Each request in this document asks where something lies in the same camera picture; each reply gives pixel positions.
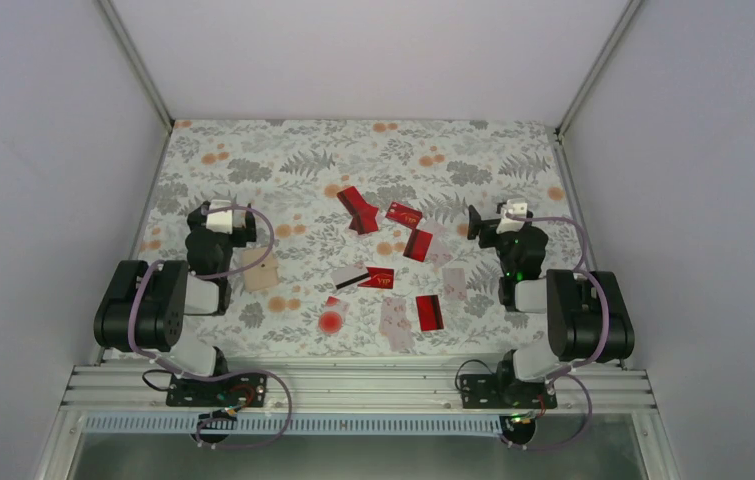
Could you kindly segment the beige leather card holder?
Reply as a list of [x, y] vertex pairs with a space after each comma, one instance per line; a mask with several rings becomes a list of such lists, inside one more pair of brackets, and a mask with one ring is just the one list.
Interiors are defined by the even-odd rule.
[[[244, 265], [255, 262], [266, 251], [265, 248], [245, 249], [241, 252]], [[244, 289], [247, 292], [257, 292], [273, 288], [279, 284], [278, 261], [273, 253], [269, 253], [259, 264], [243, 272]]]

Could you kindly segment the red magnetic stripe card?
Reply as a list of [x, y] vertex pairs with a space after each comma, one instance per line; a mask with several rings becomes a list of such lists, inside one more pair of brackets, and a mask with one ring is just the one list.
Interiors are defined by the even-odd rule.
[[412, 230], [405, 245], [403, 256], [418, 262], [426, 260], [433, 235], [423, 230]]

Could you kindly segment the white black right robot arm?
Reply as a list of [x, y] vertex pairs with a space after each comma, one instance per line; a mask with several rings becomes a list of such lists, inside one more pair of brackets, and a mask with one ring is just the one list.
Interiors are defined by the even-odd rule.
[[590, 271], [580, 258], [571, 269], [544, 269], [549, 236], [545, 218], [533, 218], [526, 204], [504, 202], [498, 219], [468, 209], [470, 240], [494, 250], [501, 268], [498, 298], [506, 311], [542, 314], [543, 343], [507, 353], [494, 384], [497, 399], [518, 407], [533, 383], [548, 383], [591, 363], [628, 358], [635, 333], [616, 275]]

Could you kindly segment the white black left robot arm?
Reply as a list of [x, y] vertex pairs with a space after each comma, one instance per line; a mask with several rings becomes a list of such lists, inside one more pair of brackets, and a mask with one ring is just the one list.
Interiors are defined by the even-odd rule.
[[96, 342], [192, 380], [192, 392], [205, 404], [223, 402], [232, 382], [225, 356], [190, 332], [184, 319], [227, 311], [231, 277], [258, 264], [235, 269], [233, 253], [256, 242], [262, 217], [250, 205], [205, 201], [187, 216], [185, 259], [121, 261], [93, 320]]

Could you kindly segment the white floral card right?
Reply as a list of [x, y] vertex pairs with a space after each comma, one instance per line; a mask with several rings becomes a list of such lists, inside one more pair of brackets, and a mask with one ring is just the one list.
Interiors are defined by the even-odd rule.
[[465, 270], [463, 268], [443, 268], [443, 293], [449, 301], [465, 301], [468, 298]]

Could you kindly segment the white floral card upper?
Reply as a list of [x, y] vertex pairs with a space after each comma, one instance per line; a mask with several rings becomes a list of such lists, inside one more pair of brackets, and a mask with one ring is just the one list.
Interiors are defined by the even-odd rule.
[[426, 255], [427, 262], [435, 267], [443, 267], [453, 260], [453, 254], [444, 243], [446, 228], [443, 225], [428, 219], [419, 225], [419, 229], [432, 235]]

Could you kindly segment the red stripe card lower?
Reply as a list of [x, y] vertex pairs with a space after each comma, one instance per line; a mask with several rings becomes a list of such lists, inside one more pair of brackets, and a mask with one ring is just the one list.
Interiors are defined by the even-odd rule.
[[422, 332], [444, 329], [440, 301], [437, 295], [422, 295], [416, 297], [416, 309], [419, 326]]

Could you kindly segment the red VIP card upper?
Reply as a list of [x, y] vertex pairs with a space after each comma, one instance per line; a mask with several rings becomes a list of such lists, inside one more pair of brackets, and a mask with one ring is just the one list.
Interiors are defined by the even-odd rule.
[[421, 211], [407, 205], [393, 202], [387, 210], [386, 218], [407, 228], [415, 230], [423, 218]]

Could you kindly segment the red vip card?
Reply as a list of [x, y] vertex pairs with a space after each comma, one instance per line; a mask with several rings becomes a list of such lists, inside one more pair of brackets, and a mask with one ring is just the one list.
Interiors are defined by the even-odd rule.
[[371, 267], [366, 268], [369, 277], [358, 284], [361, 288], [376, 288], [391, 290], [394, 286], [395, 271], [392, 268]]
[[421, 211], [407, 205], [393, 202], [387, 210], [386, 218], [407, 228], [415, 230], [423, 218]]

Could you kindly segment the white card black stripe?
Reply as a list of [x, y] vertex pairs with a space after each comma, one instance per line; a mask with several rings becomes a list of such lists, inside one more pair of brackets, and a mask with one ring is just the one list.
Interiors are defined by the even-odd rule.
[[356, 286], [371, 278], [367, 268], [356, 265], [346, 266], [331, 272], [331, 280], [336, 290]]

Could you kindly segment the red VIP card centre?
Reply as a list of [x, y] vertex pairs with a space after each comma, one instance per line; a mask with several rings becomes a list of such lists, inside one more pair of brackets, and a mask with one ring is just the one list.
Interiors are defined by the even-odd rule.
[[369, 277], [358, 284], [361, 288], [376, 288], [391, 290], [394, 286], [395, 271], [392, 268], [371, 267], [366, 268]]

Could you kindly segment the white card red circle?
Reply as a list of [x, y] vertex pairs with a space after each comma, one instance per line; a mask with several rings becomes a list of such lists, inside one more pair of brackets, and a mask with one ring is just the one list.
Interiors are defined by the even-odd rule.
[[318, 318], [319, 331], [326, 335], [338, 333], [344, 326], [348, 311], [348, 302], [335, 296], [329, 296]]

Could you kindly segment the floral patterned table mat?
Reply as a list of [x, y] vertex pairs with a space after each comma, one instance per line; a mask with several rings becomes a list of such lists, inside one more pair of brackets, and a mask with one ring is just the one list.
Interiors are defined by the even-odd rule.
[[[349, 228], [351, 215], [336, 194], [351, 186], [379, 208], [376, 232]], [[536, 122], [180, 120], [155, 182], [139, 257], [184, 258], [187, 215], [213, 199], [259, 210], [258, 248], [271, 248], [279, 265], [277, 286], [247, 292], [234, 276], [224, 315], [189, 320], [201, 340], [232, 357], [470, 357], [541, 340], [543, 316], [499, 304], [499, 262], [493, 250], [467, 239], [469, 205], [488, 219], [498, 203], [523, 199], [546, 220], [546, 267], [570, 269], [581, 253], [553, 145]], [[419, 225], [443, 225], [453, 260], [435, 267], [404, 257], [412, 229], [386, 218], [393, 202], [421, 211]], [[336, 290], [331, 272], [351, 265], [392, 268], [393, 288]], [[442, 269], [450, 267], [465, 270], [465, 301], [444, 298]], [[439, 297], [443, 330], [420, 330], [422, 295]], [[333, 335], [318, 329], [329, 296], [349, 303]], [[387, 297], [406, 300], [414, 338], [408, 352], [391, 351], [379, 331]]]

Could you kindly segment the aluminium rail frame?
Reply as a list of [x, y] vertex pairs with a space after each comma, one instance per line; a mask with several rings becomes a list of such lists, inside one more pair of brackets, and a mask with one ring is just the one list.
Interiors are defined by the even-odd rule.
[[[456, 361], [354, 358], [347, 361], [303, 363], [276, 360], [263, 410], [283, 413], [289, 389], [297, 413], [459, 414], [462, 398], [454, 386]], [[141, 379], [145, 363], [105, 362], [77, 366], [60, 401], [63, 410], [157, 411], [166, 407], [168, 375], [154, 373], [151, 383]], [[555, 384], [556, 414], [583, 413], [592, 405], [597, 413], [633, 413], [656, 409], [648, 376], [643, 371], [590, 367]]]

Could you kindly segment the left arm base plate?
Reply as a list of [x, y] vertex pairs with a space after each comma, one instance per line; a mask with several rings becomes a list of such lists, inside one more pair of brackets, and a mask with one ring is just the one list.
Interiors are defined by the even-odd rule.
[[222, 409], [264, 406], [268, 377], [247, 373], [219, 382], [178, 379], [173, 376], [166, 396], [169, 407]]

